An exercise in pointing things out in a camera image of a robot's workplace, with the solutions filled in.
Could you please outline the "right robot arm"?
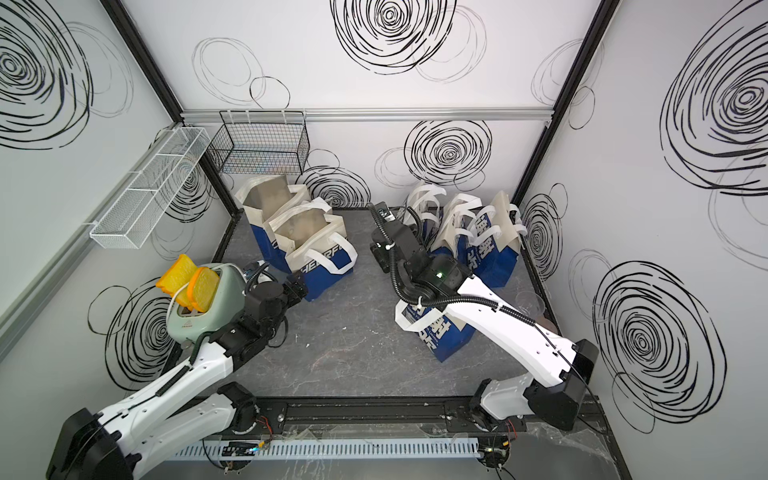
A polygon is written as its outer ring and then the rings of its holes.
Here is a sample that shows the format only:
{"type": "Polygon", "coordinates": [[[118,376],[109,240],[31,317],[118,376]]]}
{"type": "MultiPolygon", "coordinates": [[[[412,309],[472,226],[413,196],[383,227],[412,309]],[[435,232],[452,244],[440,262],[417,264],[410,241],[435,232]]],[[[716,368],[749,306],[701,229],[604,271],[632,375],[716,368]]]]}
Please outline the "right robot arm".
{"type": "Polygon", "coordinates": [[[444,316],[458,319],[525,368],[514,378],[482,382],[473,407],[478,423],[533,415],[560,430],[573,429],[591,392],[597,346],[542,328],[454,257],[429,253],[385,203],[367,209],[376,225],[370,250],[398,296],[395,323],[417,333],[444,316]]]}

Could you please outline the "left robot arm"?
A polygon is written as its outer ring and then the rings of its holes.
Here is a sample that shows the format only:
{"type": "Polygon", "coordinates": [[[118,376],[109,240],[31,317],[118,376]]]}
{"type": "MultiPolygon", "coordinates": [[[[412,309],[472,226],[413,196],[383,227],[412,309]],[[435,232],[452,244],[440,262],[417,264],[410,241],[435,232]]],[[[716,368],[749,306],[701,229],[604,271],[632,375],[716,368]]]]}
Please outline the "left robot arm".
{"type": "Polygon", "coordinates": [[[190,357],[144,388],[97,413],[83,408],[59,433],[48,479],[140,479],[184,447],[260,418],[255,397],[226,377],[266,349],[287,311],[308,294],[302,273],[280,282],[260,266],[244,306],[204,332],[190,357]]]}

